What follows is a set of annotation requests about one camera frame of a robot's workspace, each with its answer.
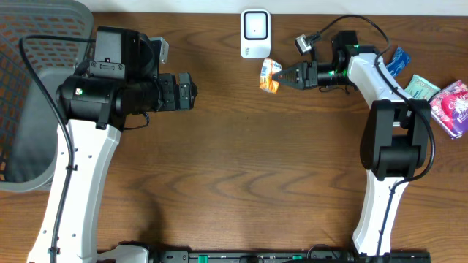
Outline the orange tissue pack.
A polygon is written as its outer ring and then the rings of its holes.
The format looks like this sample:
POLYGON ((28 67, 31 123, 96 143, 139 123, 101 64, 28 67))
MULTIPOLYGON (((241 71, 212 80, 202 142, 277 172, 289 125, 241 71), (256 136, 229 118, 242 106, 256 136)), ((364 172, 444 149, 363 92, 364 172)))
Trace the orange tissue pack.
POLYGON ((276 94, 279 83, 273 80, 273 75, 282 70, 282 66, 271 58, 265 58, 260 73, 260 89, 276 94))

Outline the blue Oreo cookie pack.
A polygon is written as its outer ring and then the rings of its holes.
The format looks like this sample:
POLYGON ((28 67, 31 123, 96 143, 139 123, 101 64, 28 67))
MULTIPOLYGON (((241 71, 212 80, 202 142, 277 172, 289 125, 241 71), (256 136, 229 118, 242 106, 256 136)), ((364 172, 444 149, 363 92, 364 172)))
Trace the blue Oreo cookie pack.
POLYGON ((401 71, 412 61, 411 56, 402 47, 397 47, 391 62, 386 65, 392 77, 397 77, 401 71))

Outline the mint green wipes pack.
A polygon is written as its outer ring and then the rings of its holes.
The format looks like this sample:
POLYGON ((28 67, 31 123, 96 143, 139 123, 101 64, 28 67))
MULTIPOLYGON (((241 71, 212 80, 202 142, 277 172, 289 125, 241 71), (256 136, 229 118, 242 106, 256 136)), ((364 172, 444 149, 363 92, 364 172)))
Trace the mint green wipes pack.
POLYGON ((440 88, 419 75, 413 75, 404 90, 414 99, 425 99, 427 101, 441 91, 440 88))

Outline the red purple pad pack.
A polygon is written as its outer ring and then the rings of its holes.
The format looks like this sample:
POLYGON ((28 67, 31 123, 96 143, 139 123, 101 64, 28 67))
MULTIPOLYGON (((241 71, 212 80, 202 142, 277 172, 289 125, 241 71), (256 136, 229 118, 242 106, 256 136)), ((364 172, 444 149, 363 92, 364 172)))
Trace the red purple pad pack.
POLYGON ((467 132, 467 85, 461 80, 450 84, 431 100, 431 117, 452 139, 467 132))

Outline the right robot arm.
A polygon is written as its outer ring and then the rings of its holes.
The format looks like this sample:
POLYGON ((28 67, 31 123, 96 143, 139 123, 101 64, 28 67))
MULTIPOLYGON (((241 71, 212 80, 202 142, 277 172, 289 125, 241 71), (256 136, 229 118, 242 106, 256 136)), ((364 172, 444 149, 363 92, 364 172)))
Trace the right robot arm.
POLYGON ((351 85, 370 108, 360 144, 367 185, 363 209, 352 240, 369 259, 390 254, 390 236, 401 197, 430 149, 430 105, 402 90, 373 45, 360 45, 355 31, 331 40, 333 60, 304 61, 272 75, 298 90, 351 85))

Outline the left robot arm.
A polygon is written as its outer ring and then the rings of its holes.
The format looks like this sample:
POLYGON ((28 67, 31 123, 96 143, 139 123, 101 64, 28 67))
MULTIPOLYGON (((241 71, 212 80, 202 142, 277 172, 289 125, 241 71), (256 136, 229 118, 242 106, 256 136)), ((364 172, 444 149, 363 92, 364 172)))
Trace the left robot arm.
POLYGON ((29 262, 155 262, 130 241, 97 250, 97 223, 110 161, 128 115, 190 110, 197 86, 189 73, 161 73, 161 37, 101 26, 94 56, 81 62, 46 100, 58 120, 56 166, 45 217, 29 262))

